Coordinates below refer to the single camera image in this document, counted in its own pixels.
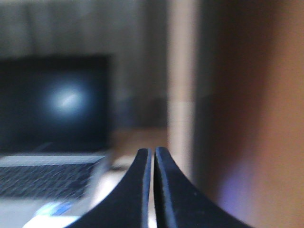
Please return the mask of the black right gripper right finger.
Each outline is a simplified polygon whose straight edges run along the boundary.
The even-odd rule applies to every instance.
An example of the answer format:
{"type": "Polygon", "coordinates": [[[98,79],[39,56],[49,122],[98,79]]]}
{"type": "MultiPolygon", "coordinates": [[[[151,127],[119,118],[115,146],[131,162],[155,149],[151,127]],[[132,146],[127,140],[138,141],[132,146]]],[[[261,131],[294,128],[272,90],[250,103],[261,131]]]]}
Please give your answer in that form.
{"type": "Polygon", "coordinates": [[[246,228],[202,194],[165,147],[154,157],[154,204],[159,228],[246,228]]]}

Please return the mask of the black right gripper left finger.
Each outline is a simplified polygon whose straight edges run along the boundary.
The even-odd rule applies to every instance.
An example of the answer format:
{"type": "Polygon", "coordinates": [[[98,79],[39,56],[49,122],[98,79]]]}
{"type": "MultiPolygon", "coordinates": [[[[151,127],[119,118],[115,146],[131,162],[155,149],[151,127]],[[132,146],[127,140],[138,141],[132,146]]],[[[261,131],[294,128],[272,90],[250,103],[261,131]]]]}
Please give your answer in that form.
{"type": "Polygon", "coordinates": [[[116,187],[71,228],[147,228],[152,153],[139,149],[116,187]]]}

